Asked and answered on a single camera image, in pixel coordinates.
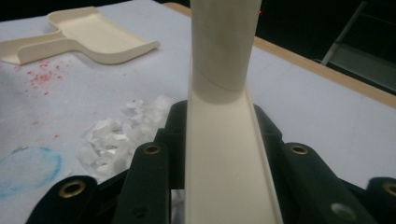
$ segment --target cream plastic scoop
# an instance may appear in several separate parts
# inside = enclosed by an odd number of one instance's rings
[[[158,48],[157,41],[145,39],[119,27],[95,7],[55,11],[49,22],[58,31],[0,42],[0,60],[24,64],[76,50],[98,63],[124,63]]]

